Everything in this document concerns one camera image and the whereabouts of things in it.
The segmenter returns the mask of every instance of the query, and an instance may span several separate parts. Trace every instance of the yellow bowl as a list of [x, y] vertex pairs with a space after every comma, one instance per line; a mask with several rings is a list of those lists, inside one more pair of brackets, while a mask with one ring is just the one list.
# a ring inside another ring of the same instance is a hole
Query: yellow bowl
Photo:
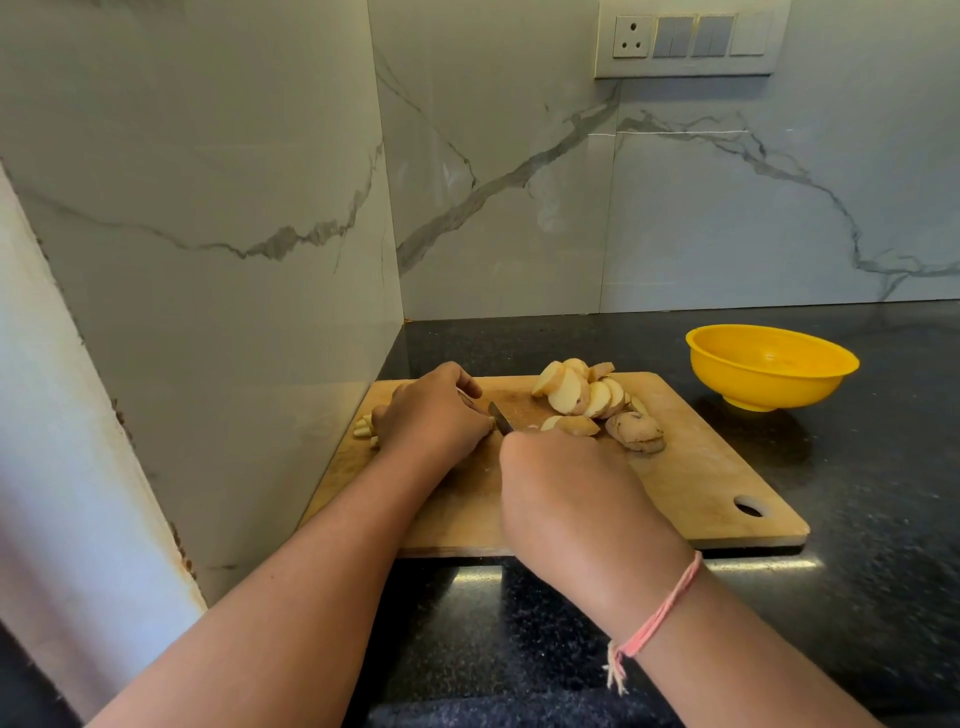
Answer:
[[719, 324], [686, 335], [693, 372], [730, 404], [753, 412], [825, 400], [860, 367], [826, 339], [785, 328]]

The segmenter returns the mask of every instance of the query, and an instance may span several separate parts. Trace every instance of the wooden cutting board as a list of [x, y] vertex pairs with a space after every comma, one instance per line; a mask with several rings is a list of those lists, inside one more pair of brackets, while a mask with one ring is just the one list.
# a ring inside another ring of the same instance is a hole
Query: wooden cutting board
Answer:
[[[606, 432], [598, 437], [629, 461], [650, 498], [694, 547], [799, 546], [806, 541], [810, 529], [804, 520], [663, 379], [649, 372], [613, 376], [660, 421], [667, 445], [663, 452], [644, 455], [625, 450]], [[495, 401], [517, 429], [540, 425], [556, 413], [545, 399], [530, 396], [536, 379], [479, 377], [485, 392], [481, 404], [486, 409], [489, 400]], [[389, 403], [400, 383], [374, 382], [354, 421]], [[353, 437], [352, 422], [300, 525], [373, 459], [370, 442]], [[447, 476], [411, 525], [401, 557], [510, 554], [500, 531], [501, 442], [494, 432]], [[762, 516], [744, 513], [737, 502]]]

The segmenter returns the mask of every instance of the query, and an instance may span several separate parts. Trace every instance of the marble vein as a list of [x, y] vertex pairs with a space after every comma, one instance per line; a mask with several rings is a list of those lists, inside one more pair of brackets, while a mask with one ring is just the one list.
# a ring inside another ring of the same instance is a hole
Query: marble vein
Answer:
[[396, 247], [396, 262], [400, 274], [413, 270], [442, 235], [461, 228], [467, 220], [483, 209], [494, 195], [507, 189], [523, 189], [543, 167], [584, 143], [591, 132], [616, 114], [620, 85], [613, 87], [610, 96], [602, 104], [577, 111], [568, 119], [572, 129], [557, 144], [525, 159], [517, 168], [476, 187], [465, 200], [446, 212], [437, 215], [411, 232]]
[[[190, 245], [178, 236], [152, 225], [143, 225], [141, 223], [132, 223], [119, 220], [109, 220], [107, 218], [91, 215], [76, 207], [67, 205], [56, 200], [49, 195], [39, 192], [26, 185], [17, 186], [17, 194], [25, 200], [32, 201], [38, 205], [44, 206], [56, 215], [61, 217], [71, 217], [82, 220], [88, 225], [109, 231], [127, 231], [139, 234], [150, 235], [153, 238], [162, 240], [180, 251], [190, 253], [215, 252], [227, 253], [241, 260], [248, 258], [261, 257], [274, 262], [280, 262], [287, 255], [292, 253], [300, 245], [313, 245], [321, 248], [334, 238], [343, 239], [348, 232], [356, 226], [357, 215], [364, 203], [370, 198], [373, 188], [373, 179], [380, 160], [383, 159], [383, 142], [380, 142], [373, 151], [370, 160], [370, 171], [364, 184], [353, 193], [353, 199], [350, 201], [347, 219], [343, 222], [338, 220], [327, 220], [316, 223], [304, 233], [297, 232], [292, 225], [284, 225], [279, 228], [270, 237], [255, 243], [249, 248], [240, 248], [229, 243], [203, 243], [201, 245]], [[337, 255], [337, 265], [340, 263], [340, 255]]]
[[440, 141], [446, 145], [447, 149], [453, 152], [453, 154], [455, 154], [460, 159], [460, 161], [464, 164], [464, 166], [467, 168], [467, 171], [470, 174], [470, 189], [474, 189], [477, 186], [479, 181], [477, 180], [476, 173], [474, 173], [473, 171], [473, 165], [470, 163], [470, 160], [467, 158], [467, 155], [465, 155], [463, 152], [457, 149], [453, 145], [453, 142], [450, 141], [444, 135], [444, 133], [440, 131], [437, 125], [433, 123], [433, 120], [429, 116], [427, 116], [427, 114], [423, 111], [423, 109], [421, 109], [416, 103], [414, 103], [413, 99], [410, 96], [410, 92], [407, 91], [403, 83], [400, 82], [400, 79], [396, 76], [396, 73], [394, 73], [394, 70], [390, 67], [390, 64], [388, 63], [384, 55], [380, 53], [380, 51], [374, 48], [373, 57], [375, 59], [374, 65], [376, 69], [375, 72], [376, 72], [377, 80], [380, 83], [382, 83], [383, 86], [388, 91], [394, 94], [396, 98], [398, 98], [401, 102], [406, 104], [421, 119], [423, 119], [423, 121], [426, 122], [427, 126], [429, 126], [430, 129], [432, 129], [433, 132], [437, 135]]
[[720, 131], [724, 126], [714, 116], [703, 116], [685, 124], [676, 124], [658, 119], [653, 113], [642, 110], [639, 118], [624, 117], [617, 131], [619, 133], [657, 133], [673, 141], [705, 141], [721, 152], [738, 157], [749, 164], [754, 173], [773, 180], [792, 182], [826, 195], [834, 209], [843, 217], [852, 243], [851, 262], [854, 268], [864, 273], [883, 276], [878, 301], [886, 301], [898, 287], [910, 278], [945, 278], [960, 276], [960, 260], [951, 263], [923, 263], [915, 255], [904, 255], [888, 248], [879, 255], [869, 257], [863, 254], [861, 240], [863, 230], [853, 218], [843, 200], [829, 187], [818, 182], [813, 174], [793, 156], [768, 148], [763, 141], [750, 131], [746, 118], [741, 113], [734, 119], [742, 132]]

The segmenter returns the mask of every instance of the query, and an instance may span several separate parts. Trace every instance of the countertop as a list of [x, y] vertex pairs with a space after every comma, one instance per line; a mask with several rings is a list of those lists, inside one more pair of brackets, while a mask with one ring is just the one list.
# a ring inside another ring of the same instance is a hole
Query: countertop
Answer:
[[[732, 410], [693, 375], [684, 343], [715, 323], [823, 336], [863, 366], [815, 406]], [[891, 724], [952, 724], [959, 302], [420, 322], [381, 378], [448, 359], [478, 376], [529, 375], [570, 356], [661, 375], [810, 524], [800, 553], [710, 554], [735, 592]], [[636, 666], [628, 696], [608, 693], [605, 662], [600, 631], [515, 559], [398, 561], [348, 724], [680, 724]]]

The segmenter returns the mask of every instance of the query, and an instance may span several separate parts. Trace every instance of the knife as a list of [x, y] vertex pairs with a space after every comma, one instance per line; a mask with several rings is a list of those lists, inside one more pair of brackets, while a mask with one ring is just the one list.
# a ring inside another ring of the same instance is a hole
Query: knife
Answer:
[[487, 411], [490, 412], [490, 416], [493, 417], [493, 421], [496, 423], [496, 428], [500, 430], [501, 435], [506, 437], [514, 431], [514, 426], [511, 425], [507, 421], [507, 418], [503, 416], [503, 412], [501, 412], [500, 408], [496, 406], [496, 402], [491, 402], [490, 406], [487, 408]]

